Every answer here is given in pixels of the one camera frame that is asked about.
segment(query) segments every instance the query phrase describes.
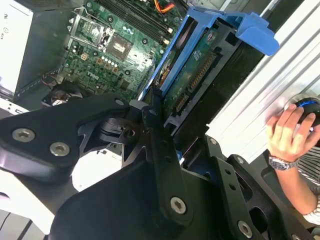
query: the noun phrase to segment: metal case panel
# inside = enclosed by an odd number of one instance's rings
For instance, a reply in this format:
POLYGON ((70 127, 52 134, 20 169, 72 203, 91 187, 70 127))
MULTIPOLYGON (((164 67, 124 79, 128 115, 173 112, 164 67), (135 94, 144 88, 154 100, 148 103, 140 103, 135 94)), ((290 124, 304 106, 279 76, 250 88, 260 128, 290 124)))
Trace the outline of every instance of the metal case panel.
POLYGON ((206 134, 224 155, 238 154, 249 163, 267 148, 265 126, 296 94, 318 91, 320 68, 318 0, 306 0, 276 33, 280 49, 264 57, 224 108, 206 134))

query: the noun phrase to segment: ram slot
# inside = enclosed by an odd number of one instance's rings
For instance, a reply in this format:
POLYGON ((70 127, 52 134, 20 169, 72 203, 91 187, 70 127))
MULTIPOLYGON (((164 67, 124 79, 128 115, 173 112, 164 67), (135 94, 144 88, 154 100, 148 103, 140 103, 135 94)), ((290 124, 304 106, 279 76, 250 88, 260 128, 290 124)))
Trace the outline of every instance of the ram slot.
POLYGON ((117 1, 121 3, 123 6, 125 6, 126 8, 130 9, 134 14, 136 14, 140 18, 152 24, 155 28, 157 28, 158 31, 168 32, 169 28, 166 25, 159 23, 159 20, 156 20, 152 16, 145 13, 145 10, 143 8, 133 5, 132 3, 127 2, 125 0, 117 0, 117 1))
POLYGON ((137 19, 134 15, 132 15, 129 12, 125 12, 112 1, 100 0, 100 4, 106 9, 108 9, 110 12, 122 18, 128 24, 132 25, 136 29, 148 35, 150 38, 154 39, 155 41, 158 41, 160 43, 163 41, 162 35, 153 29, 154 26, 146 22, 141 22, 140 19, 137 19))

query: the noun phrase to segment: circuit board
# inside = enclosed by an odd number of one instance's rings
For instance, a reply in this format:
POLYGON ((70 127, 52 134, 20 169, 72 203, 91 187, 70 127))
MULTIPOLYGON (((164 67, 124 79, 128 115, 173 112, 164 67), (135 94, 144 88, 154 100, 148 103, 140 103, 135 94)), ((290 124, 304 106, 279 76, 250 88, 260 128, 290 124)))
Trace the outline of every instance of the circuit board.
POLYGON ((195 47, 192 55, 182 67, 174 83, 164 97, 164 115, 180 114, 189 98, 196 92, 201 80, 213 66, 218 56, 211 48, 217 34, 216 29, 209 29, 195 47))
MULTIPOLYGON (((117 1, 109 0, 108 4, 117 1)), ((159 14, 144 1, 136 1, 140 9, 152 9, 152 14, 160 15, 160 20, 166 23, 167 35, 155 39, 97 2, 88 0, 85 8, 101 21, 92 18, 78 21, 76 39, 69 46, 63 71, 68 73, 68 81, 91 94, 114 92, 129 101, 137 97, 150 78, 178 30, 181 18, 175 9, 159 14)))

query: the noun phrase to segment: chip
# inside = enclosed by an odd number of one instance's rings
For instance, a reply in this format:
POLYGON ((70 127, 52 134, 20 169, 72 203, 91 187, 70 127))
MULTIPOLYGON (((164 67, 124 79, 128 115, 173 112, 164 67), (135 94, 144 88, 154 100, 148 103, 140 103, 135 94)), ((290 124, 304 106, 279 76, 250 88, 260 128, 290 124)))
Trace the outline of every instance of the chip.
POLYGON ((123 82, 122 82, 122 84, 121 84, 120 88, 121 88, 122 90, 127 90, 127 89, 128 89, 129 84, 130 84, 130 82, 128 82, 128 81, 126 81, 126 80, 123 80, 123 82))
POLYGON ((102 62, 103 62, 103 61, 102 61, 101 58, 98 58, 97 61, 96 61, 96 63, 99 64, 99 65, 100 65, 102 62))
POLYGON ((121 61, 126 60, 130 50, 133 47, 133 43, 126 40, 117 33, 113 34, 113 37, 108 44, 107 51, 121 61))

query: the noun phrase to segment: screw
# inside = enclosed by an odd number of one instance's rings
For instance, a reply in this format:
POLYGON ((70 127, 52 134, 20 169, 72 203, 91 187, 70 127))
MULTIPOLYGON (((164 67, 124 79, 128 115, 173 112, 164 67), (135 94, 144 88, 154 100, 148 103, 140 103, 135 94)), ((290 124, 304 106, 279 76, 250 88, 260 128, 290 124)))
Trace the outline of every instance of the screw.
POLYGON ((119 99, 116 99, 115 102, 121 106, 125 105, 125 103, 119 99))
POLYGON ((246 238, 252 238, 252 231, 249 225, 245 221, 238 221, 238 228, 240 232, 246 236, 246 238))
POLYGON ((55 142, 51 144, 50 152, 57 157, 64 157, 70 153, 70 147, 64 142, 55 142))
POLYGON ((245 163, 245 161, 241 158, 241 157, 237 157, 236 158, 237 160, 238 160, 238 162, 240 163, 240 164, 244 164, 245 163))
POLYGON ((151 114, 155 115, 155 116, 158 115, 158 113, 157 113, 155 110, 153 110, 153 109, 150 109, 149 112, 150 112, 151 114))
POLYGON ((210 138, 210 142, 211 142, 212 144, 214 144, 214 145, 217 145, 217 141, 214 140, 213 138, 210 138))
POLYGON ((292 234, 292 240, 301 240, 297 235, 292 234))
POLYGON ((35 139, 35 133, 27 128, 18 128, 12 132, 12 137, 14 140, 22 143, 31 142, 35 139))
POLYGON ((173 211, 175 211, 177 214, 184 214, 187 210, 186 204, 184 201, 182 201, 179 197, 172 197, 170 200, 170 205, 173 211))

